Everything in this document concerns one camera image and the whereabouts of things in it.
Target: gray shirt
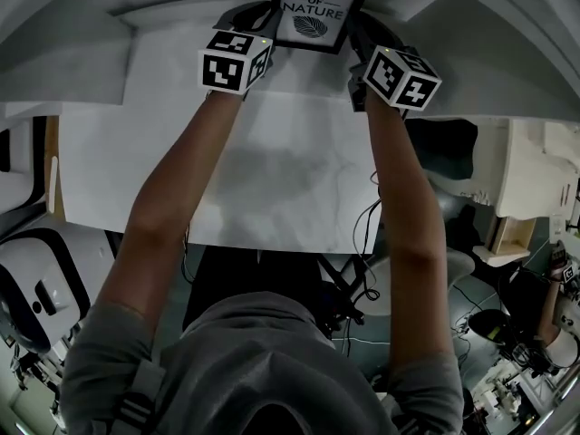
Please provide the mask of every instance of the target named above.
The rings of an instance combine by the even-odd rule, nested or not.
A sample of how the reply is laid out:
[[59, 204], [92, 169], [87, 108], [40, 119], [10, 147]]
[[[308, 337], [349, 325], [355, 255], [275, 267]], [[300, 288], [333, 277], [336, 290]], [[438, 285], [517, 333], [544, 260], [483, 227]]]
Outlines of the gray shirt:
[[[71, 434], [111, 423], [152, 336], [114, 304], [90, 311], [69, 351], [62, 385]], [[211, 306], [164, 350], [166, 370], [153, 426], [162, 434], [240, 434], [268, 404], [286, 408], [306, 434], [459, 433], [463, 399], [457, 359], [438, 355], [390, 376], [382, 402], [301, 305], [263, 292]]]

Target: floor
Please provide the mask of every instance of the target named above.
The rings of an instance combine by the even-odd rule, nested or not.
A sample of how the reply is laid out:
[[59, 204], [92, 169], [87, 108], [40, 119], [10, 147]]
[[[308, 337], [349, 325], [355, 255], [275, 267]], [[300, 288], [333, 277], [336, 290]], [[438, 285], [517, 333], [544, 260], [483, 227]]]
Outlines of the floor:
[[[485, 238], [489, 222], [493, 216], [493, 208], [483, 207], [472, 203], [466, 198], [451, 196], [442, 190], [435, 188], [441, 211], [446, 222], [456, 217], [460, 210], [471, 204], [477, 208], [474, 225], [479, 232], [479, 236]], [[535, 251], [546, 241], [548, 234], [548, 221], [538, 220], [536, 230], [532, 239], [530, 251]], [[381, 231], [377, 236], [375, 250], [380, 250], [383, 246]], [[187, 256], [187, 267], [192, 275], [195, 275], [200, 259], [205, 247], [190, 245]], [[549, 246], [546, 245], [540, 253], [535, 256], [529, 267], [542, 270], [549, 257]], [[334, 257], [334, 262], [340, 263], [340, 256]], [[483, 309], [499, 308], [500, 303], [495, 290], [482, 281], [468, 275], [457, 283], [467, 297]], [[181, 334], [181, 322], [189, 299], [189, 283], [180, 272], [175, 274], [173, 286], [169, 293], [169, 300], [164, 314], [161, 318], [157, 331], [155, 350], [159, 351], [163, 347], [174, 343]], [[457, 289], [452, 288], [449, 292], [449, 315], [451, 324], [474, 309], [474, 305], [468, 301]], [[390, 317], [389, 316], [366, 316], [364, 325], [351, 323], [351, 351], [350, 358], [361, 369], [362, 373], [370, 380], [373, 376], [386, 369], [389, 356], [390, 341]], [[334, 344], [338, 351], [343, 349], [347, 352], [347, 344], [343, 347], [343, 330], [334, 336]], [[489, 367], [498, 358], [495, 346], [487, 340], [468, 333], [465, 340], [455, 339], [456, 355], [461, 356], [468, 351], [467, 359], [461, 366], [461, 376], [464, 385], [470, 389], [486, 374]]]

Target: person in background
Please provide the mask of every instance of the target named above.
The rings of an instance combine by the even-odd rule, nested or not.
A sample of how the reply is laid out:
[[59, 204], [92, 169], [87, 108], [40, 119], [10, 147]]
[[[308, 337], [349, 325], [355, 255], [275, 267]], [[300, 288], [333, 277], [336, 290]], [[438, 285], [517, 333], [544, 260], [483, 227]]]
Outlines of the person in background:
[[372, 90], [369, 130], [360, 133], [370, 134], [391, 256], [383, 404], [317, 328], [315, 302], [281, 288], [275, 276], [257, 291], [238, 273], [237, 290], [212, 296], [159, 364], [151, 362], [184, 233], [241, 107], [241, 97], [212, 92], [140, 190], [111, 273], [66, 358], [68, 431], [459, 433], [443, 220], [399, 112]]

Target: strap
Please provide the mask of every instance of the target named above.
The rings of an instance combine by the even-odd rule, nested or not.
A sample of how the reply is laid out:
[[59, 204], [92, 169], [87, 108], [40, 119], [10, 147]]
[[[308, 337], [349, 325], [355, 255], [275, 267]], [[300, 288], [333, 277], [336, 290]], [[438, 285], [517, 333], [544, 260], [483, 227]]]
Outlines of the strap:
[[140, 435], [155, 411], [165, 369], [151, 361], [142, 360], [133, 384], [123, 395], [111, 435]]

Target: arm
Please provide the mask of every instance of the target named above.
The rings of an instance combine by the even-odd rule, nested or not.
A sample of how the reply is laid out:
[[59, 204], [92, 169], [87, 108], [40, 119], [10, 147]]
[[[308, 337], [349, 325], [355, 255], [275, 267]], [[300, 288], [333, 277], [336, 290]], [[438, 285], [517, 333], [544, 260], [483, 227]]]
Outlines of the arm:
[[537, 326], [537, 334], [546, 346], [552, 344], [560, 333], [560, 328], [554, 325], [554, 310], [559, 291], [560, 283], [553, 280], [547, 291], [546, 300], [542, 307], [542, 315]]
[[372, 154], [391, 254], [391, 368], [453, 354], [445, 229], [399, 113], [367, 89]]
[[242, 97], [212, 92], [143, 184], [97, 304], [123, 305], [155, 331], [182, 240], [232, 129]]

